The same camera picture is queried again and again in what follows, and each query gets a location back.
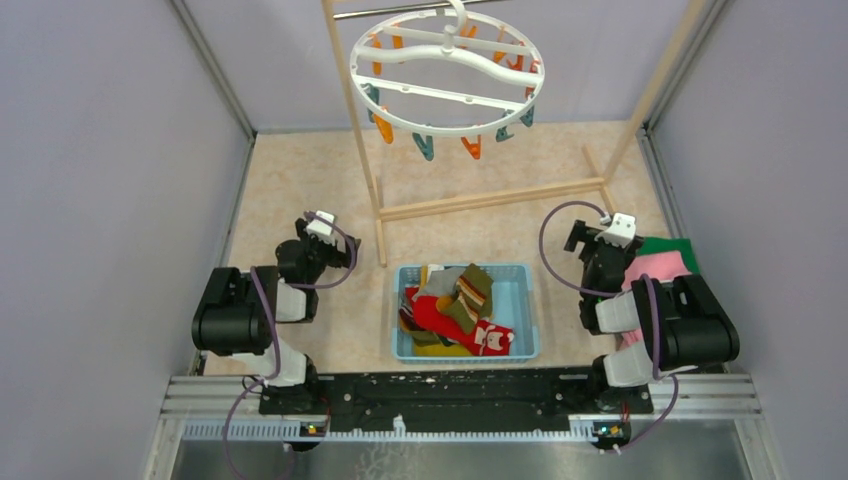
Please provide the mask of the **light blue plastic basket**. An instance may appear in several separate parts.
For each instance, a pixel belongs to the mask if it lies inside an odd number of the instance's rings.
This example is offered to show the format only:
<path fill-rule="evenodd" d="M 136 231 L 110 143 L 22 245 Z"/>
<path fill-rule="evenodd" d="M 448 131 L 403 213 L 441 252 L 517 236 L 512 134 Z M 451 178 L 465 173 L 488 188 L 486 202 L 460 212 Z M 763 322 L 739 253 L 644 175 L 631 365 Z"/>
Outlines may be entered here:
<path fill-rule="evenodd" d="M 533 287 L 530 269 L 524 264 L 483 263 L 480 266 L 494 281 L 492 288 L 493 314 L 490 321 L 511 328 L 515 340 L 509 356 L 439 356 L 422 357 L 413 352 L 412 339 L 404 334 L 398 325 L 398 307 L 401 289 L 422 282 L 421 269 L 424 266 L 408 265 L 397 270 L 393 299 L 397 303 L 397 326 L 391 334 L 392 353 L 405 364 L 484 364 L 484 363 L 525 363 L 539 354 L 540 341 L 534 321 Z"/>

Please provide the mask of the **red striped sock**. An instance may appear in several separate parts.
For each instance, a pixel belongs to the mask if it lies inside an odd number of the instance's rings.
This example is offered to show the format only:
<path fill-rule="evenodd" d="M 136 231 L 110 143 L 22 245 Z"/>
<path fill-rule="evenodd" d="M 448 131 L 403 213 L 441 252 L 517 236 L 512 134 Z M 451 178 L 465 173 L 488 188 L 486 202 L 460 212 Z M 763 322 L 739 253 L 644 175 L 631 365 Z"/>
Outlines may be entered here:
<path fill-rule="evenodd" d="M 486 317 L 469 316 L 459 295 L 419 295 L 418 287 L 407 287 L 404 300 L 410 308 L 412 324 L 419 330 L 461 345 L 471 356 L 509 356 L 515 340 L 514 331 L 492 323 Z"/>

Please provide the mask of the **yellow sock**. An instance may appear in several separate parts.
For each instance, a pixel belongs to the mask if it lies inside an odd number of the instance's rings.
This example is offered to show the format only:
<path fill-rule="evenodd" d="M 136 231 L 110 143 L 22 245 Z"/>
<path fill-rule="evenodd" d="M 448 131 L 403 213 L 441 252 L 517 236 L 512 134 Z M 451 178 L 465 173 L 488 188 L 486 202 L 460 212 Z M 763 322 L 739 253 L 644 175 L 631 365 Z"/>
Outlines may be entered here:
<path fill-rule="evenodd" d="M 429 274 L 432 271 L 443 270 L 445 268 L 450 267 L 436 267 L 436 266 L 424 266 L 421 269 L 422 274 L 422 282 L 420 284 L 414 284 L 412 286 L 407 287 L 418 287 L 419 289 L 423 287 L 429 277 Z M 406 301 L 404 300 L 404 291 L 407 287 L 401 289 L 400 292 L 400 303 L 398 307 L 398 311 L 400 309 L 406 310 L 410 313 L 410 308 L 406 305 Z M 449 340 L 442 339 L 438 340 L 434 334 L 427 333 L 429 339 L 423 344 L 416 344 L 412 340 L 413 344 L 413 352 L 416 356 L 422 357 L 439 357 L 439 356 L 471 356 L 467 350 L 465 350 L 461 345 L 451 343 Z"/>

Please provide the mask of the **white round sock hanger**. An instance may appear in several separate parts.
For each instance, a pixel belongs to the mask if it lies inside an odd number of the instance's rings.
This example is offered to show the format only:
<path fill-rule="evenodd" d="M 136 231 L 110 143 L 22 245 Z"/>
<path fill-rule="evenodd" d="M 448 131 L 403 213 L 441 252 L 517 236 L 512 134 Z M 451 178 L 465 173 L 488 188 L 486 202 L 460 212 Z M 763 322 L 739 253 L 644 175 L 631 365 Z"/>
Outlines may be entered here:
<path fill-rule="evenodd" d="M 420 143 L 511 138 L 535 123 L 546 80 L 539 48 L 517 27 L 464 1 L 382 20 L 351 47 L 352 94 L 384 142 L 396 131 Z"/>

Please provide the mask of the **olive striped sock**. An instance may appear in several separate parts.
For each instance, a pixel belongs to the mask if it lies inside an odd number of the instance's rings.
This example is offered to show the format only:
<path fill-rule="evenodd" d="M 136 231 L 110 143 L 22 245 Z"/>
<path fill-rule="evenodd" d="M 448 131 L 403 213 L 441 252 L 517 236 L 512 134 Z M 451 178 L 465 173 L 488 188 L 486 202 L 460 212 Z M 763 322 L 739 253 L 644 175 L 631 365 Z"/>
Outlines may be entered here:
<path fill-rule="evenodd" d="M 400 330 L 416 344 L 423 344 L 429 339 L 427 332 L 418 327 L 412 315 L 406 310 L 400 309 L 398 311 L 398 325 Z"/>

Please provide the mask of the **light grey sock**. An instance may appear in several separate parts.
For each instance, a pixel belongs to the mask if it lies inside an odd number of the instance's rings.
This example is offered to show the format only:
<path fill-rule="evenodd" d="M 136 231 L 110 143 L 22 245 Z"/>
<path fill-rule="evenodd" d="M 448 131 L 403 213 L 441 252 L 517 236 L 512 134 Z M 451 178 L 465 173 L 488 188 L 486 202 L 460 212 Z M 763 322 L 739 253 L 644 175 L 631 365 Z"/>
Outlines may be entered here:
<path fill-rule="evenodd" d="M 456 293 L 457 282 L 464 271 L 465 268 L 461 266 L 432 271 L 426 284 L 419 289 L 418 294 L 433 297 L 452 296 Z"/>

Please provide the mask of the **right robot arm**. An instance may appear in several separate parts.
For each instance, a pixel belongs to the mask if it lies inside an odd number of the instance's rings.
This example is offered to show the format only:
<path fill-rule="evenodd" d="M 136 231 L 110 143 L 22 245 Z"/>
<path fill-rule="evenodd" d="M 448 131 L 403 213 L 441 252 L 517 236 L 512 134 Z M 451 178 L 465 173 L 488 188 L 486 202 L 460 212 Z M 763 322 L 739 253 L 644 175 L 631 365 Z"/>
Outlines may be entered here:
<path fill-rule="evenodd" d="M 583 264 L 579 318 L 591 334 L 638 331 L 641 338 L 591 366 L 586 397 L 600 412 L 612 412 L 627 397 L 627 388 L 645 385 L 666 374 L 722 364 L 740 352 L 738 332 L 706 283 L 695 273 L 660 276 L 636 266 L 645 243 L 635 236 L 625 246 L 605 231 L 574 222 L 564 248 Z"/>

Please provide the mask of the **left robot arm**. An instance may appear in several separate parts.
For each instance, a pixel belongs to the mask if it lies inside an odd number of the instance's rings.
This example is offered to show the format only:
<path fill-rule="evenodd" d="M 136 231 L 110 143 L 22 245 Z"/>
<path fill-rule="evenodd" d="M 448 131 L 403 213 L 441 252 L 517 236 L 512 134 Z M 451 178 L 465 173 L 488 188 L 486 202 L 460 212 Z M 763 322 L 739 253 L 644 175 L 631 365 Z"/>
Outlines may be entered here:
<path fill-rule="evenodd" d="M 360 239 L 337 226 L 333 215 L 308 212 L 295 222 L 296 236 L 275 249 L 273 265 L 246 271 L 219 267 L 208 278 L 191 322 L 194 346 L 231 357 L 251 370 L 248 393 L 282 394 L 297 413 L 319 404 L 317 372 L 308 355 L 281 339 L 278 326 L 315 319 L 319 293 L 340 285 L 320 281 L 328 269 L 349 277 Z"/>

